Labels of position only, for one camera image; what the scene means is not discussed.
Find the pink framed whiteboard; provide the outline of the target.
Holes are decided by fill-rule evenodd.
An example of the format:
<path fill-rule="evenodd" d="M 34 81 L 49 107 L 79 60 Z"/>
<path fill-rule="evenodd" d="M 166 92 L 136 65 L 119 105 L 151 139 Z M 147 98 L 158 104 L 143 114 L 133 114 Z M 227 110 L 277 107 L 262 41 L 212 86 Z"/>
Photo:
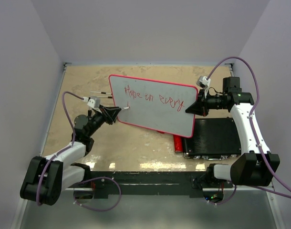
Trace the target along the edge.
<path fill-rule="evenodd" d="M 195 86 L 112 74 L 108 77 L 113 102 L 122 110 L 118 121 L 191 138 L 195 115 L 185 110 L 198 96 Z"/>

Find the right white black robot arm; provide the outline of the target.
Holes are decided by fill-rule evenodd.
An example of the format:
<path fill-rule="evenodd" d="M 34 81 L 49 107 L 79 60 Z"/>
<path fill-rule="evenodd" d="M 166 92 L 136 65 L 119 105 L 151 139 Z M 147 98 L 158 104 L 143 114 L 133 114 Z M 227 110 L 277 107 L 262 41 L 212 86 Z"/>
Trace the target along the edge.
<path fill-rule="evenodd" d="M 261 135 L 251 93 L 243 92 L 238 77 L 223 79 L 222 94 L 209 94 L 210 80 L 199 77 L 197 100 L 186 113 L 207 116 L 211 109 L 227 109 L 234 120 L 241 144 L 241 156 L 232 164 L 210 164 L 205 176 L 206 184 L 217 187 L 222 180 L 234 185 L 267 187 L 276 172 L 280 158 L 272 154 Z"/>

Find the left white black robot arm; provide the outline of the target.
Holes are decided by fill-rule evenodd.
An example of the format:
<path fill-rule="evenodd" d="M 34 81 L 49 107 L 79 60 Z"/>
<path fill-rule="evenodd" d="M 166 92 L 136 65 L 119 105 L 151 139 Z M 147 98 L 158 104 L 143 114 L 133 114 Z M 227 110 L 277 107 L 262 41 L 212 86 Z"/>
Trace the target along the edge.
<path fill-rule="evenodd" d="M 50 156 L 31 159 L 23 180 L 20 197 L 39 205 L 52 206 L 65 189 L 78 184 L 87 187 L 93 180 L 90 167 L 77 160 L 90 153 L 94 145 L 92 135 L 104 124 L 115 123 L 120 107 L 99 106 L 87 115 L 79 115 L 73 123 L 70 143 Z"/>

